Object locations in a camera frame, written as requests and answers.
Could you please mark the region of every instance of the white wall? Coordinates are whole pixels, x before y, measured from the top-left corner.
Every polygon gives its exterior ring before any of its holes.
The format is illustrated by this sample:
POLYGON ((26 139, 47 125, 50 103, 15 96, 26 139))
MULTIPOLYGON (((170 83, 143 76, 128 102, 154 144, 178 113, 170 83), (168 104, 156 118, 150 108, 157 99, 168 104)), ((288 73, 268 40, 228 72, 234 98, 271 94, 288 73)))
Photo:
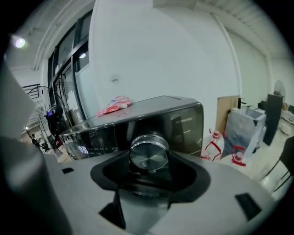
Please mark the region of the white wall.
POLYGON ((41 71, 31 67, 12 69, 11 73, 20 86, 39 84, 41 81, 41 71))
POLYGON ((99 0, 89 56, 98 102, 160 95, 193 97, 204 106, 204 131, 215 127, 217 98, 237 95, 229 45, 210 14, 152 0, 99 0))
POLYGON ((271 60, 271 66, 274 83, 280 80, 284 84, 286 90, 285 102, 294 106, 294 61, 273 59, 271 60))
POLYGON ((196 7, 197 9, 200 9, 202 11, 212 12, 216 14, 226 28, 246 38, 264 55, 269 56, 270 52, 265 43, 247 25, 238 20, 236 17, 230 15, 228 12, 218 7, 212 6, 201 1, 198 1, 196 7))
POLYGON ((232 32, 228 33, 239 62, 243 102, 257 107, 257 104, 265 101, 267 94, 271 93, 266 58, 253 45, 240 36, 232 32))

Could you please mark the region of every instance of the light fixture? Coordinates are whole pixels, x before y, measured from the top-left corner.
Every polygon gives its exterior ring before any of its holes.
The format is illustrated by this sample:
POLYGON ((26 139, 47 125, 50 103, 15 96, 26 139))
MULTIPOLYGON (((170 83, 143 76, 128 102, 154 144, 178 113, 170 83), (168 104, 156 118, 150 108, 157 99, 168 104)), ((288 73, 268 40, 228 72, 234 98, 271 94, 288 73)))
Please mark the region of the light fixture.
POLYGON ((25 45, 26 41, 23 38, 19 38, 15 41, 15 46, 17 48, 22 48, 25 45))
POLYGON ((81 59, 86 57, 86 54, 83 53, 82 55, 79 56, 81 59))

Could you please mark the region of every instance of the floor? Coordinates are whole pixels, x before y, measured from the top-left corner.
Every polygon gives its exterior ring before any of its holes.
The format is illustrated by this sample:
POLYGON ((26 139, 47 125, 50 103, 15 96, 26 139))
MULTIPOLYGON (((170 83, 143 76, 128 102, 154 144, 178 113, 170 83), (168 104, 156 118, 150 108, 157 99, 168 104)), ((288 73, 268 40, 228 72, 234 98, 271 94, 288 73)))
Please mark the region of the floor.
MULTIPOLYGON (((282 123, 287 123, 283 119, 280 120, 279 126, 282 123)), ((263 186, 275 200, 281 199, 285 194, 288 187, 290 186, 293 177, 290 177, 287 180, 287 183, 284 184, 279 190, 274 192, 274 190, 283 183, 283 181, 289 176, 289 173, 285 175, 288 171, 283 163, 279 162, 274 170, 265 178, 267 173, 272 169, 272 167, 279 160, 279 157, 283 151, 284 144, 287 138, 294 136, 294 125, 287 123, 291 129, 292 133, 290 135, 284 134, 280 128, 278 128, 276 135, 273 139, 273 142, 270 146, 267 146, 265 143, 260 145, 260 148, 255 154, 252 155, 250 160, 245 161, 247 163, 246 167, 237 166, 231 163, 231 156, 226 156, 219 162, 225 165, 230 165, 243 174, 247 175, 252 180, 257 181, 263 186)))
POLYGON ((53 154, 59 163, 61 162, 71 162, 72 159, 69 157, 68 152, 63 146, 60 146, 58 150, 49 150, 45 154, 53 154))

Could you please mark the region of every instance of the plastic bag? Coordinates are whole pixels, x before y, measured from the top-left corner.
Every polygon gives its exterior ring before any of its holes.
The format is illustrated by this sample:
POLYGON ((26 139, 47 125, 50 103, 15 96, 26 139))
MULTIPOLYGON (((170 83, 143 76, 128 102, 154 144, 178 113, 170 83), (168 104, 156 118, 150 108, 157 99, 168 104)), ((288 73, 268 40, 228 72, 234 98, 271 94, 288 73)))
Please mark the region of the plastic bag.
POLYGON ((102 109, 101 111, 99 111, 96 116, 99 117, 104 114, 108 114, 110 112, 114 112, 122 108, 127 108, 133 102, 134 101, 127 96, 124 96, 124 95, 117 96, 109 102, 109 104, 106 106, 105 109, 102 109))

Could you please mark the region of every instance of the person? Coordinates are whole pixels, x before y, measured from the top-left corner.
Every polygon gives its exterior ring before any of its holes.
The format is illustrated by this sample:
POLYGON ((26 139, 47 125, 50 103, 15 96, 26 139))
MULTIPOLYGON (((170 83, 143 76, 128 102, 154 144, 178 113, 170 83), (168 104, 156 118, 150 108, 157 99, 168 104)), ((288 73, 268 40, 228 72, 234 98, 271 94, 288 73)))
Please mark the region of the person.
POLYGON ((40 146, 39 142, 37 141, 37 139, 35 137, 35 134, 32 134, 32 143, 33 143, 33 145, 40 146))

